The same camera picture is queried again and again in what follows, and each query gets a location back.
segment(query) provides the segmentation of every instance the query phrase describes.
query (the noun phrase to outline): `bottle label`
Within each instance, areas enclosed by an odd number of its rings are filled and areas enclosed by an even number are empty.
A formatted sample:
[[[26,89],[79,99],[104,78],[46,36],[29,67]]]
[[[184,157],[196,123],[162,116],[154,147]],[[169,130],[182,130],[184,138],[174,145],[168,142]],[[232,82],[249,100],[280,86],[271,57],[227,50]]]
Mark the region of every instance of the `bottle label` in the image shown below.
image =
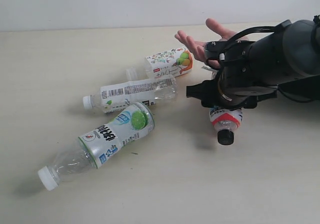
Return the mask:
[[[184,75],[189,73],[193,66],[191,53],[185,47],[148,56],[146,61],[151,65],[155,78],[163,75]]]
[[[142,102],[147,106],[155,104],[155,90],[159,87],[172,86],[171,77],[160,80],[145,79],[129,81],[100,88],[102,111],[109,113],[123,110],[131,103]]]
[[[218,106],[210,109],[210,122],[212,123],[212,125],[215,125],[222,120],[229,120],[233,121],[239,128],[242,122],[242,118],[243,114],[241,109],[231,111]]]
[[[145,137],[154,129],[151,112],[142,103],[135,103],[123,110],[108,124],[79,136],[99,168],[127,144]]]

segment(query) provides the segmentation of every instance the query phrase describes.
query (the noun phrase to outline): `table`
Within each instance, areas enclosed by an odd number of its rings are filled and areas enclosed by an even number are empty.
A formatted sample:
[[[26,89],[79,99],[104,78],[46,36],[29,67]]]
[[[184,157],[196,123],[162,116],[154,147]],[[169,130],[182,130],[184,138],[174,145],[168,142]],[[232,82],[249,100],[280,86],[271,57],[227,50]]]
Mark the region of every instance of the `table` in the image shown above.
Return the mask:
[[[113,117],[86,112],[82,97],[125,82],[144,56],[181,46],[179,29],[218,39],[205,26],[0,33],[2,223],[319,222],[320,105],[261,102],[244,110],[235,143],[221,146],[209,110],[185,97],[186,85],[210,78],[200,62],[177,78],[175,103],[153,108],[153,133],[99,170],[43,188],[37,170]]]

